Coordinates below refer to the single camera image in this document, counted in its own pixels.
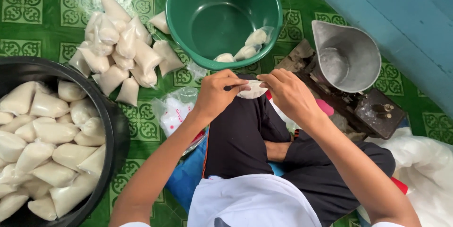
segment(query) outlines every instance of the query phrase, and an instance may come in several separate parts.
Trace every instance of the person's right hand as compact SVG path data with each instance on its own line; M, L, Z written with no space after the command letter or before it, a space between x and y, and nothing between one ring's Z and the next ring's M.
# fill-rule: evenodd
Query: person's right hand
M285 69L274 69L270 74L256 76L262 80L261 87L266 87L272 99L287 117L295 121L302 129L313 119L325 116L319 108L308 87Z

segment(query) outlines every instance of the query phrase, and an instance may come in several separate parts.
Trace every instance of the green patterned floor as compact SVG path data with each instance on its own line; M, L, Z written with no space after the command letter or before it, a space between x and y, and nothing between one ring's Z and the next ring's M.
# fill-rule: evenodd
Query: green patterned floor
M117 0L130 15L138 14L154 33L155 39L167 39L181 59L189 61L170 37L151 30L148 19L164 10L165 0ZM284 29L272 49L261 61L236 70L260 74L272 70L303 38L314 46L311 21L314 19L347 24L323 0L281 0ZM40 56L56 62L67 62L83 41L91 12L100 9L99 0L1 0L0 56ZM429 136L453 144L452 121L417 87L383 58L381 75L375 86L407 111L415 135ZM131 147L126 165L116 176L96 210L82 224L84 227L107 226L111 209L131 175L165 139L151 112L149 101L182 86L200 86L185 69L158 81L158 90L141 88L139 106L122 105L131 128ZM335 227L357 226L353 213L335 223ZM150 212L153 227L186 226L187 214L171 194L164 190Z

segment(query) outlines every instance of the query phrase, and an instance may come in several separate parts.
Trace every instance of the green bucket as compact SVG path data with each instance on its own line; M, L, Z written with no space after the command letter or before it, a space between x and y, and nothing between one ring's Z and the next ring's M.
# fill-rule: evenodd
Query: green bucket
M274 46L283 23L280 0L167 0L167 24L173 39L199 66L212 71L250 65ZM215 62L233 56L247 37L263 26L274 27L259 53L239 62Z

